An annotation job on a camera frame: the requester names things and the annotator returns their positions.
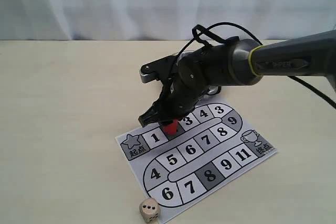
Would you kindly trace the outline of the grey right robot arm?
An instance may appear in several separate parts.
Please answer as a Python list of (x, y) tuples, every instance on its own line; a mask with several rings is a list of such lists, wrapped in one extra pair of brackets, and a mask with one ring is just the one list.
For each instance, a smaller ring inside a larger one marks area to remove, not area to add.
[(140, 74), (144, 83), (163, 85), (140, 124), (167, 125), (193, 112), (213, 87), (252, 86), (263, 76), (324, 76), (335, 85), (335, 31), (270, 45), (232, 37), (147, 63)]

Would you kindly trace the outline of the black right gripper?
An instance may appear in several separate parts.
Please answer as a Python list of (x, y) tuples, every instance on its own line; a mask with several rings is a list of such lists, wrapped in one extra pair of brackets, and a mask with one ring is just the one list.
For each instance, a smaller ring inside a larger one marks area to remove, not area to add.
[(219, 45), (201, 48), (181, 58), (176, 75), (164, 85), (158, 100), (139, 116), (141, 126), (157, 122), (162, 127), (177, 126), (210, 86), (234, 84), (228, 67), (229, 53), (228, 46)]

